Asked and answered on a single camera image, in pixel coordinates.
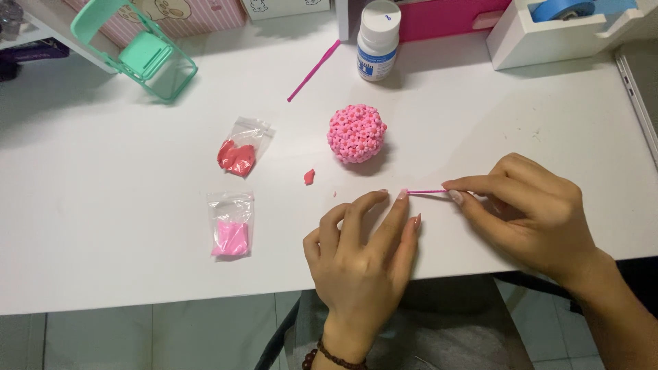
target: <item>bag of pink clay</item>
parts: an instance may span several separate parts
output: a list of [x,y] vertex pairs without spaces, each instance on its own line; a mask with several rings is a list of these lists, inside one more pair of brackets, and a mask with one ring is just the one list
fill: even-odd
[[245,177],[265,150],[264,140],[272,137],[269,123],[238,117],[231,133],[222,143],[217,163],[224,170]]
[[251,255],[253,192],[223,192],[206,195],[216,261]]

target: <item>pink stick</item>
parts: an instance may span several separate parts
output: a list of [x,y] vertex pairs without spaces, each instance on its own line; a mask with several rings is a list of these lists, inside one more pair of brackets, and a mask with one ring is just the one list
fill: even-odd
[[294,98],[295,95],[297,95],[297,93],[301,90],[301,88],[303,88],[304,85],[305,85],[305,84],[311,79],[311,77],[313,77],[313,75],[315,74],[315,72],[317,72],[318,69],[320,69],[320,66],[321,66],[324,62],[326,62],[326,60],[329,59],[329,57],[331,57],[331,54],[333,54],[334,51],[338,48],[338,45],[340,45],[340,40],[336,40],[336,42],[335,42],[335,43],[329,48],[329,50],[327,50],[327,52],[322,56],[322,58],[320,59],[320,61],[318,62],[318,64],[316,64],[315,67],[313,67],[313,69],[309,72],[309,74],[306,75],[306,78],[304,78],[304,81],[302,81],[301,84],[299,84],[299,86],[298,86],[298,87],[295,89],[295,91],[292,93],[292,95],[290,95],[290,96],[288,97],[288,103],[290,103],[290,101],[292,100],[292,98]]
[[446,193],[447,190],[407,190],[407,194]]

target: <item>pink clay flower ball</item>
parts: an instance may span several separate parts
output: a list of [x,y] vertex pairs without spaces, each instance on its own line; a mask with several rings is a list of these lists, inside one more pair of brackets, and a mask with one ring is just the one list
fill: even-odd
[[361,163],[382,149],[386,128],[377,109],[348,105],[331,118],[327,142],[342,163]]

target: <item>pink storage box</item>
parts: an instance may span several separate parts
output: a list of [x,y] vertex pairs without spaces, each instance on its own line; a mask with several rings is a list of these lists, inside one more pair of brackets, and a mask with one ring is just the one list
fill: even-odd
[[504,11],[511,0],[429,0],[400,3],[400,42],[467,34],[481,13]]
[[[89,0],[63,0],[80,11]],[[240,0],[130,0],[172,39],[242,27],[247,15]],[[130,7],[121,8],[101,28],[110,40],[126,47],[143,30]]]

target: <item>laptop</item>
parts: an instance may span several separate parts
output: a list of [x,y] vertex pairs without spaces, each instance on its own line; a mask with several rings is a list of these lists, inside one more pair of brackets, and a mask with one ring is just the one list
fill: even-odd
[[658,40],[624,44],[615,58],[658,168]]

